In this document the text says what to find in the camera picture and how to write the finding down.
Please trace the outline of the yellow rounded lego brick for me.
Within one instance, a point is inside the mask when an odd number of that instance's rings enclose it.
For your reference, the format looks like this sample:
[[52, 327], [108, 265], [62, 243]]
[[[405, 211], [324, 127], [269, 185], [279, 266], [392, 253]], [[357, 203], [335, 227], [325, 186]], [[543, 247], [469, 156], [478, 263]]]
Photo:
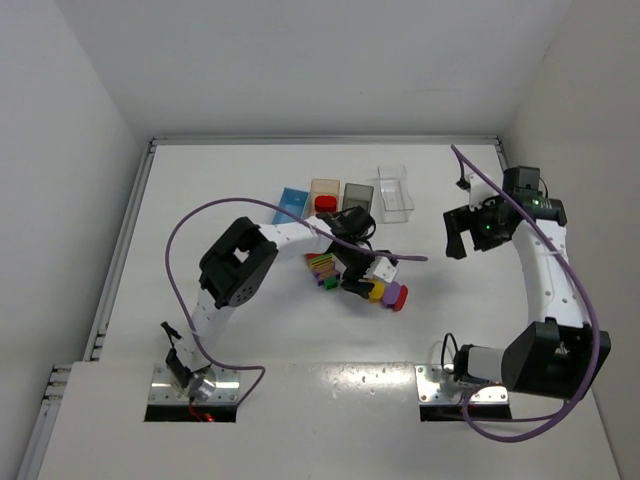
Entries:
[[384, 292], [386, 289], [386, 283], [385, 282], [381, 282], [378, 280], [373, 280], [372, 281], [372, 289], [369, 292], [368, 295], [368, 300], [371, 303], [379, 303], [382, 301], [382, 298], [384, 296]]

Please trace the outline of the red rounded lego brick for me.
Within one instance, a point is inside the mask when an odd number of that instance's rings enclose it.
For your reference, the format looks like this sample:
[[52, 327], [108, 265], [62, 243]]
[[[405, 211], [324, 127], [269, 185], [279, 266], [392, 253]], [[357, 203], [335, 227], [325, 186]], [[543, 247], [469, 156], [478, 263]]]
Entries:
[[408, 297], [409, 290], [406, 285], [402, 285], [399, 289], [396, 301], [392, 305], [392, 309], [396, 312], [401, 311], [404, 308]]

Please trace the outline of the purple butterfly lego brick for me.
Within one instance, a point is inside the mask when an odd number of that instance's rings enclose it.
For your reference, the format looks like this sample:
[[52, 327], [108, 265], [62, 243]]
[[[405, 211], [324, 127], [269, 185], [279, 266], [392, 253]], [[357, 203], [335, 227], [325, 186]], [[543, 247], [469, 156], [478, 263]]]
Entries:
[[340, 272], [339, 270], [337, 270], [336, 268], [335, 268], [334, 270], [325, 271], [325, 272], [320, 273], [320, 274], [314, 274], [313, 272], [312, 272], [312, 274], [313, 274], [313, 276], [314, 276], [314, 279], [315, 279], [315, 281], [316, 281], [316, 284], [317, 284], [319, 287], [323, 287], [323, 288], [324, 288], [324, 286], [323, 286], [323, 281], [324, 281], [326, 278], [329, 278], [329, 277], [336, 277], [336, 278], [339, 280], [339, 284], [340, 284], [341, 272]]

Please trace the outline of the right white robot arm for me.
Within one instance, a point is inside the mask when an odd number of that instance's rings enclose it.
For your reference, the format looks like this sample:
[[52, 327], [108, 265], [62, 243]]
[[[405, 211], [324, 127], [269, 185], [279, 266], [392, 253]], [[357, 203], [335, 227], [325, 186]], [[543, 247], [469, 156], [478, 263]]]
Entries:
[[463, 345], [454, 356], [454, 380], [499, 383], [516, 393], [570, 400], [591, 354], [604, 363], [611, 341], [607, 332], [593, 339], [586, 309], [561, 266], [568, 258], [562, 201], [540, 191], [540, 171], [532, 167], [505, 170], [500, 192], [474, 173], [457, 184], [468, 192], [469, 203], [443, 215], [447, 257], [465, 258], [463, 232], [470, 233], [477, 251], [512, 243], [525, 282], [528, 325], [504, 349]]

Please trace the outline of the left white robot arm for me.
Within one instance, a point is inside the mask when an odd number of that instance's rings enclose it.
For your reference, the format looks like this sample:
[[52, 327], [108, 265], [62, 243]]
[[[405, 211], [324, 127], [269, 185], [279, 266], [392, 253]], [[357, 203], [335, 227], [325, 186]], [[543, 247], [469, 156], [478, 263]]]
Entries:
[[377, 224], [360, 206], [301, 217], [279, 208], [280, 223], [234, 220], [199, 261], [199, 291], [194, 308], [179, 304], [190, 334], [165, 329], [171, 348], [165, 365], [180, 390], [193, 398], [212, 367], [233, 370], [213, 356], [215, 342], [231, 317], [258, 292], [274, 263], [309, 254], [336, 257], [345, 267], [343, 289], [362, 298], [374, 288], [371, 270], [384, 253], [371, 246]]

